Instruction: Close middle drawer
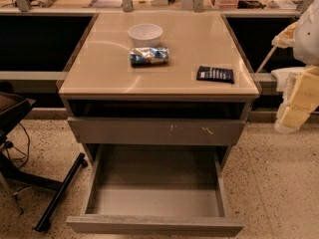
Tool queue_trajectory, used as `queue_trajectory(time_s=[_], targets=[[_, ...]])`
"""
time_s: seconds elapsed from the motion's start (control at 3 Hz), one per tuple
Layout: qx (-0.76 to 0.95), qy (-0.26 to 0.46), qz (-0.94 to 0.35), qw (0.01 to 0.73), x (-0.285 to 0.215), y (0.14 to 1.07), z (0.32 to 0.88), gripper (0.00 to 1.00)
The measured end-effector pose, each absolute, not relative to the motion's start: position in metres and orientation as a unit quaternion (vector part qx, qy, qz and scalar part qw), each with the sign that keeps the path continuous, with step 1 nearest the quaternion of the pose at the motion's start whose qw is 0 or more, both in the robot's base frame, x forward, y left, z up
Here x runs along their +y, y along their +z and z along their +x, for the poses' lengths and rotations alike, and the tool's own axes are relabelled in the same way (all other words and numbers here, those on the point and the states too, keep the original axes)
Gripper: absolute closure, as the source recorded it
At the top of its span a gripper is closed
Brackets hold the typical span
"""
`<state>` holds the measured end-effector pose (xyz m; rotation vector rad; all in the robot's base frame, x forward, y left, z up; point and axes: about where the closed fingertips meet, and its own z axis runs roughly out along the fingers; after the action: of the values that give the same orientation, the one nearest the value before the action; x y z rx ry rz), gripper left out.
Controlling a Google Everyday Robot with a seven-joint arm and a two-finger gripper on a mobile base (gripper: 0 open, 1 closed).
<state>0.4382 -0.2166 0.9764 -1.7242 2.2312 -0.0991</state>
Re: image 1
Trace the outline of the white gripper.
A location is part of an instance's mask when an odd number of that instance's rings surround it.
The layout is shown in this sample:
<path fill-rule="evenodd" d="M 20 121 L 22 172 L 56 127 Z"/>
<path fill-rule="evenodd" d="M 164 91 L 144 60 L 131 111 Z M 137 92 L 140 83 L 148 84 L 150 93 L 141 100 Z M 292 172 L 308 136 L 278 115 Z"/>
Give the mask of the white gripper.
<path fill-rule="evenodd" d="M 288 25 L 271 44 L 283 49 L 292 47 L 296 26 L 296 22 Z M 283 93 L 274 128 L 285 134 L 297 131 L 319 107 L 319 67 L 281 68 L 272 70 L 271 75 L 277 83 L 276 91 Z"/>

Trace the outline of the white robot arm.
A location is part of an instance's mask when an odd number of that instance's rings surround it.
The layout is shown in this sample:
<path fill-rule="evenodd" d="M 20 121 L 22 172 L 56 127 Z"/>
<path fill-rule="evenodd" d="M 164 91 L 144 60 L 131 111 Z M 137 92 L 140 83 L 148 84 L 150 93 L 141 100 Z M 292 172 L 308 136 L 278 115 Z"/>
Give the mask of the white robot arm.
<path fill-rule="evenodd" d="M 305 64 L 299 74 L 289 74 L 275 129 L 291 133 L 302 127 L 319 107 L 319 0 L 313 0 L 296 23 L 290 24 L 271 44 L 293 48 L 296 60 Z"/>

